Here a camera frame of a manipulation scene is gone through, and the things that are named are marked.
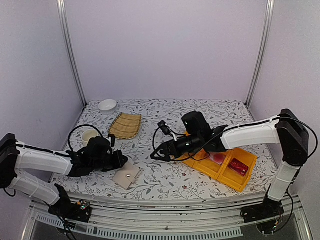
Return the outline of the pink circle card stack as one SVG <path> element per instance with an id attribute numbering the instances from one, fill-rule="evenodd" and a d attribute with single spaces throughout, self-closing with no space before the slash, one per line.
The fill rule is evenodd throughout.
<path id="1" fill-rule="evenodd" d="M 221 166 L 225 161 L 226 156 L 223 153 L 210 152 L 209 159 L 215 164 Z"/>

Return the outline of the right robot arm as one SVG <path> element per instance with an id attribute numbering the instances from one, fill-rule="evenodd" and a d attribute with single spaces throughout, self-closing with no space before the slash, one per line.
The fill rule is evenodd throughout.
<path id="1" fill-rule="evenodd" d="M 256 145 L 265 145 L 269 149 L 277 146 L 282 151 L 282 160 L 277 162 L 277 172 L 266 192 L 268 200 L 258 208 L 262 218 L 269 218 L 278 210 L 278 203 L 311 156 L 311 128 L 288 108 L 270 118 L 234 126 L 211 128 L 200 111 L 185 114 L 182 122 L 187 134 L 180 137 L 164 121 L 158 123 L 158 129 L 172 139 L 154 147 L 151 159 L 182 162 L 190 160 L 200 150 L 222 153 Z"/>

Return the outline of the right aluminium frame post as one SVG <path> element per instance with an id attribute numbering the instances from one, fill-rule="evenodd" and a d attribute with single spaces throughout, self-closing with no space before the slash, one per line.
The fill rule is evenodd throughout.
<path id="1" fill-rule="evenodd" d="M 273 12 L 274 12 L 275 1 L 274 0 L 267 0 L 266 1 L 266 9 L 265 9 L 265 16 L 261 34 L 260 45 L 258 49 L 257 59 L 252 75 L 252 79 L 249 85 L 248 93 L 245 100 L 245 105 L 249 109 L 253 103 L 254 95 L 257 89 L 258 81 L 260 78 L 264 56 L 267 49 L 268 39 L 271 31 L 272 26 L 272 19 L 273 19 Z"/>

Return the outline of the white ceramic mug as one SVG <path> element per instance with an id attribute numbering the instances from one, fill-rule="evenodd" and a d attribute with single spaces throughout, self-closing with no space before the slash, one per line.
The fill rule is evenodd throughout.
<path id="1" fill-rule="evenodd" d="M 86 147 L 90 141 L 90 139 L 98 137 L 100 134 L 95 129 L 88 129 L 84 131 L 84 133 L 81 136 L 81 140 L 83 143 L 83 146 Z"/>

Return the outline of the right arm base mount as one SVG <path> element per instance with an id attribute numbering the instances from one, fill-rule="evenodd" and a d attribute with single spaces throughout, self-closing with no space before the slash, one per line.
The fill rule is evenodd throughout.
<path id="1" fill-rule="evenodd" d="M 260 204 L 242 207 L 240 210 L 240 216 L 243 218 L 245 223 L 253 223 L 266 220 L 268 218 L 274 218 L 273 221 L 265 221 L 256 224 L 256 228 L 261 234 L 265 236 L 274 235 L 287 226 L 293 215 L 294 199 L 290 194 L 288 194 L 288 197 L 291 202 L 291 209 L 289 217 L 285 223 L 282 221 L 285 213 L 282 201 L 273 201 L 267 197 L 265 197 L 263 202 Z"/>

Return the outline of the left aluminium frame post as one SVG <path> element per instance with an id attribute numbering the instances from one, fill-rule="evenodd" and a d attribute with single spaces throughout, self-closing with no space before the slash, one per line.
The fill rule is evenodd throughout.
<path id="1" fill-rule="evenodd" d="M 83 107 L 85 107 L 88 103 L 87 103 L 85 91 L 84 91 L 84 88 L 83 88 L 83 85 L 82 85 L 82 82 L 80 79 L 75 54 L 73 51 L 72 39 L 71 39 L 68 18 L 67 18 L 66 3 L 64 0 L 57 0 L 56 3 L 57 3 L 57 10 L 58 10 L 58 15 L 59 15 L 62 35 L 64 38 L 64 43 L 65 43 L 65 47 L 66 47 L 68 61 L 69 61 L 70 68 L 71 68 L 71 73 L 72 73 L 73 80 L 75 83 L 75 88 L 78 93 L 81 104 L 83 105 Z"/>

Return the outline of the yellow three-compartment bin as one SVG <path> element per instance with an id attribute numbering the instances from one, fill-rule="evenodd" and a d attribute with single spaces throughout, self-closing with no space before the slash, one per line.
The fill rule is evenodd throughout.
<path id="1" fill-rule="evenodd" d="M 202 149 L 196 155 L 186 153 L 179 159 L 187 166 L 241 193 L 251 179 L 258 157 L 241 148 L 234 148 L 226 152 L 216 152 L 225 155 L 224 163 L 218 165 L 209 159 L 210 153 L 214 152 Z M 238 159 L 249 167 L 245 176 L 241 176 L 228 168 L 228 164 L 233 158 Z"/>

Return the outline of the aluminium frame post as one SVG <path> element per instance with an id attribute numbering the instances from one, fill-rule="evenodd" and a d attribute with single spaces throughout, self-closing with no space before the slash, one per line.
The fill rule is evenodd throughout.
<path id="1" fill-rule="evenodd" d="M 271 31 L 272 26 L 272 19 L 273 19 L 273 12 L 274 12 L 275 1 L 274 0 L 267 0 L 266 1 L 266 9 L 265 9 L 265 16 L 261 34 L 260 45 L 258 49 L 257 59 L 252 75 L 252 79 L 249 85 L 248 93 L 245 100 L 245 105 L 249 109 L 253 103 L 254 95 L 257 89 L 258 81 L 260 78 L 264 56 L 267 49 L 268 39 Z"/>
<path id="2" fill-rule="evenodd" d="M 56 3 L 57 3 L 57 10 L 58 10 L 58 15 L 59 15 L 62 35 L 64 38 L 64 43 L 65 43 L 65 47 L 66 47 L 68 61 L 69 61 L 70 68 L 71 68 L 71 73 L 72 73 L 73 80 L 75 83 L 75 88 L 78 93 L 81 104 L 83 105 L 83 107 L 85 107 L 88 103 L 87 103 L 85 91 L 84 91 L 84 88 L 83 88 L 83 85 L 82 85 L 82 82 L 80 79 L 75 54 L 73 51 L 72 39 L 71 39 L 68 18 L 67 18 L 66 3 L 64 0 L 57 0 Z"/>

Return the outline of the front aluminium rail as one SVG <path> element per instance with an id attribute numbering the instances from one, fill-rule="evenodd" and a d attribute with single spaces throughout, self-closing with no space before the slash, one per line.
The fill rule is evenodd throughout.
<path id="1" fill-rule="evenodd" d="M 92 209 L 87 223 L 74 222 L 78 240 L 313 240 L 298 195 L 282 200 L 284 214 L 277 232 L 266 235 L 259 226 L 273 218 L 245 222 L 241 209 L 260 204 L 262 193 L 196 200 L 132 200 L 72 193 Z"/>

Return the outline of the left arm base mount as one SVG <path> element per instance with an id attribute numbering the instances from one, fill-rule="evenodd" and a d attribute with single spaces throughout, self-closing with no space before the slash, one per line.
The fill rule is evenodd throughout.
<path id="1" fill-rule="evenodd" d="M 88 223 L 92 214 L 91 203 L 86 200 L 79 200 L 72 203 L 65 189 L 58 185 L 54 185 L 59 193 L 59 200 L 54 205 L 50 205 L 48 213 L 61 217 L 62 219 L 75 220 L 78 222 Z"/>

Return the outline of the woven bamboo tray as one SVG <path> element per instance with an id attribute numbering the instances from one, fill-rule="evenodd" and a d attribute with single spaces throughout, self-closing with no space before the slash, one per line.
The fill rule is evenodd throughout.
<path id="1" fill-rule="evenodd" d="M 141 114 L 120 113 L 108 129 L 109 135 L 114 135 L 118 140 L 131 140 L 135 138 L 142 123 Z"/>

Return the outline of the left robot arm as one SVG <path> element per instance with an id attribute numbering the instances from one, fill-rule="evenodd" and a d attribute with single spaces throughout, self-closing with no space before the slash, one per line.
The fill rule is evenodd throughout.
<path id="1" fill-rule="evenodd" d="M 0 187 L 20 191 L 54 206 L 63 216 L 74 213 L 74 205 L 64 188 L 47 183 L 26 170 L 61 174 L 70 178 L 88 176 L 94 171 L 109 172 L 121 169 L 128 157 L 113 150 L 115 137 L 97 136 L 78 151 L 53 151 L 26 145 L 12 133 L 0 141 Z"/>

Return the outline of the small white bowl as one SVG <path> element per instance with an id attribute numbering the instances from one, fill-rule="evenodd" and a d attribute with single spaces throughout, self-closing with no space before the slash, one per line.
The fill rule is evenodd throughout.
<path id="1" fill-rule="evenodd" d="M 111 114 L 116 110 L 117 105 L 118 103 L 116 100 L 106 99 L 98 104 L 98 109 L 103 114 Z"/>

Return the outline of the red card stack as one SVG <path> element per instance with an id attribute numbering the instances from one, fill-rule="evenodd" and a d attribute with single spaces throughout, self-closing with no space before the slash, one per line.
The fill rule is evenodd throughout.
<path id="1" fill-rule="evenodd" d="M 230 161 L 230 163 L 228 164 L 228 168 L 235 171 L 238 175 L 242 177 L 244 177 L 249 170 L 249 167 L 246 164 L 242 163 L 236 158 L 233 158 Z"/>

